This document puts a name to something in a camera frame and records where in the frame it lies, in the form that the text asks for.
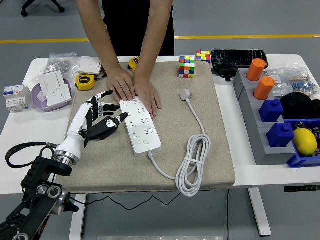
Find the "person's left hand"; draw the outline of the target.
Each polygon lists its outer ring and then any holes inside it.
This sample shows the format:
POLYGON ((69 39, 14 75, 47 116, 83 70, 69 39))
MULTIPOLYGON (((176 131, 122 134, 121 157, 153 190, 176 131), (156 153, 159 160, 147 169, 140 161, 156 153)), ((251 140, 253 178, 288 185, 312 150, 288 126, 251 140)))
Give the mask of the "person's left hand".
POLYGON ((156 88, 151 84, 148 77, 139 74, 134 75, 132 83, 134 94, 140 98, 153 119, 157 116, 158 109, 162 108, 156 88))

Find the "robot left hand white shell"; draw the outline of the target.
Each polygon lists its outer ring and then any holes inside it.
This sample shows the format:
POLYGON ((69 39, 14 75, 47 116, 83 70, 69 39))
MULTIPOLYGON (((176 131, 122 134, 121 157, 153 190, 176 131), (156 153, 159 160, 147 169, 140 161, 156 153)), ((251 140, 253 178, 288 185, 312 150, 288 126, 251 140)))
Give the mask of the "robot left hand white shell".
POLYGON ((112 90, 98 93, 80 106, 69 126, 66 139, 54 152, 55 161, 71 161, 75 165, 81 159, 81 151, 89 141, 106 139, 129 116, 125 112, 112 118, 114 112, 120 107, 111 103, 99 102, 112 93, 112 90))

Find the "person's right hand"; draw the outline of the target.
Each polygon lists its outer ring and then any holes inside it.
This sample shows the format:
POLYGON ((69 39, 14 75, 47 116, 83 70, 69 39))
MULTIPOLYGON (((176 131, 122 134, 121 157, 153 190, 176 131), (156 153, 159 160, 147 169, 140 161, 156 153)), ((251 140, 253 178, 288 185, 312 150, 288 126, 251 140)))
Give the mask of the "person's right hand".
POLYGON ((132 101, 136 92, 131 75, 121 67, 112 68, 106 71, 107 86, 113 91, 113 97, 117 102, 121 100, 132 101))

